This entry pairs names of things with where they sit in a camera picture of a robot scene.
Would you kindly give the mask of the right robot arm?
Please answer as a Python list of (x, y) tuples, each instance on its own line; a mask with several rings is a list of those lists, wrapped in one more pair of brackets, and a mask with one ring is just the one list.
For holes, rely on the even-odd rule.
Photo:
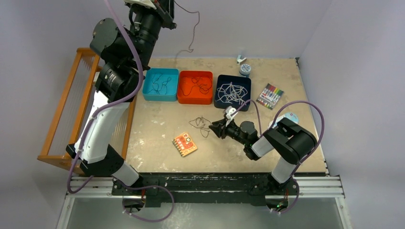
[(230, 137), (244, 146), (246, 156), (254, 161), (261, 159), (272, 150), (280, 158), (268, 176), (268, 188), (274, 194), (280, 194), (302, 163), (319, 145), (316, 137), (307, 129), (282, 118), (275, 128), (267, 129), (261, 136), (251, 121), (237, 125), (233, 120), (224, 118), (209, 125), (218, 138)]

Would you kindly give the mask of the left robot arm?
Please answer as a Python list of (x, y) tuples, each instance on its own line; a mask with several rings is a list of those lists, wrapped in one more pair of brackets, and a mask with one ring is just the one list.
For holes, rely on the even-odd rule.
[(141, 88), (143, 72), (158, 40), (160, 30), (176, 28), (174, 1), (127, 0), (129, 28), (116, 14), (100, 20), (94, 30), (90, 49), (104, 62), (95, 83), (90, 115), (78, 140), (66, 151), (73, 165), (79, 164), (90, 177), (114, 177), (130, 195), (143, 186), (142, 176), (110, 145), (122, 114)]

